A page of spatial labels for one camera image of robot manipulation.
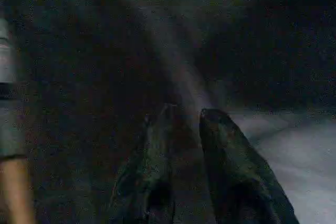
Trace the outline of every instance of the dark background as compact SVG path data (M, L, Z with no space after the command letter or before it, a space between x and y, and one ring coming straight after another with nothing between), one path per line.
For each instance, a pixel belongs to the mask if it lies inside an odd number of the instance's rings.
M231 99L335 106L335 0L163 3L204 79L232 81ZM77 208L99 215L143 116L179 101L174 85L123 0L4 0L4 12L23 67L37 201L80 189L77 204L94 206Z

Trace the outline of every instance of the bare leg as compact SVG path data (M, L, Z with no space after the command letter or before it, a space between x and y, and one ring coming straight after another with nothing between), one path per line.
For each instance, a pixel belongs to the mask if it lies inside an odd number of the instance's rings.
M1 168L10 223L35 224L27 161L20 158L4 161Z

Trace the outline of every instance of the person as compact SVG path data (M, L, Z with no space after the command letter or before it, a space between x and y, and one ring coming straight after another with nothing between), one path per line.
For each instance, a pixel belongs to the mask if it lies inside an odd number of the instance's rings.
M118 174L108 223L173 223L171 148L175 106L146 125ZM298 224L274 173L232 119L218 109L199 117L204 162L217 223Z
M24 148L25 138L18 126L15 97L14 59L6 23L0 19L0 169L1 184L13 224L34 224L30 178Z

